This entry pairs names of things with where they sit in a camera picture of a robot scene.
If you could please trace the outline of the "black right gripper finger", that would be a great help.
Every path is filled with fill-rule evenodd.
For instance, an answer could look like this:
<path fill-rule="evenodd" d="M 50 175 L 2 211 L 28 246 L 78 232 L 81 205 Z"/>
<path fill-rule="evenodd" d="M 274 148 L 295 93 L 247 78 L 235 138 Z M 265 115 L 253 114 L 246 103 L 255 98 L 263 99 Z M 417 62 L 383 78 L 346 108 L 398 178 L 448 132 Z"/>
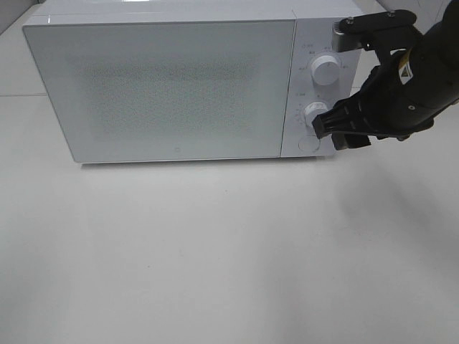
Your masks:
<path fill-rule="evenodd" d="M 317 138 L 332 134 L 365 134 L 359 100 L 355 97 L 339 100 L 331 110 L 317 115 L 312 126 Z"/>
<path fill-rule="evenodd" d="M 331 135 L 331 139 L 337 151 L 362 148 L 371 145 L 370 139 L 366 135 L 334 133 Z"/>

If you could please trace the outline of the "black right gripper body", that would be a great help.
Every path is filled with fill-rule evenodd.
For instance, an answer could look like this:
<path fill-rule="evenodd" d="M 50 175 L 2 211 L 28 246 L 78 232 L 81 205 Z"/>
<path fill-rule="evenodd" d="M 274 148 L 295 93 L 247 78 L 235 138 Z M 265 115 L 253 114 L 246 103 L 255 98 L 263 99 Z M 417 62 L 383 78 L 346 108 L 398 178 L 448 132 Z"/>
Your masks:
<path fill-rule="evenodd" d="M 406 140 L 411 134 L 433 126 L 433 110 L 413 95 L 408 96 L 404 89 L 414 80 L 412 68 L 408 76 L 401 76 L 410 60 L 411 48 L 421 37 L 417 30 L 384 30 L 365 34 L 360 39 L 361 46 L 374 50 L 379 60 L 353 106 L 354 133 L 364 140 L 370 135 Z"/>

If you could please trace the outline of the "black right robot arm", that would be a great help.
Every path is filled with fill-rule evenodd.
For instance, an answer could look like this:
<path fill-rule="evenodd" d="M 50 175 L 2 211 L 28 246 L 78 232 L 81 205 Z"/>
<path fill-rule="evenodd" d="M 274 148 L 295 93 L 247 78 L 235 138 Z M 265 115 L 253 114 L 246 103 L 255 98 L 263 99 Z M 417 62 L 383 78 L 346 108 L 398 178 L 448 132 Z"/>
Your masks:
<path fill-rule="evenodd" d="M 333 51 L 373 51 L 379 64 L 357 93 L 313 119 L 317 138 L 330 136 L 338 151 L 368 146 L 372 137 L 403 141 L 458 103 L 458 2 L 424 34 L 416 19 L 399 9 L 333 24 Z"/>

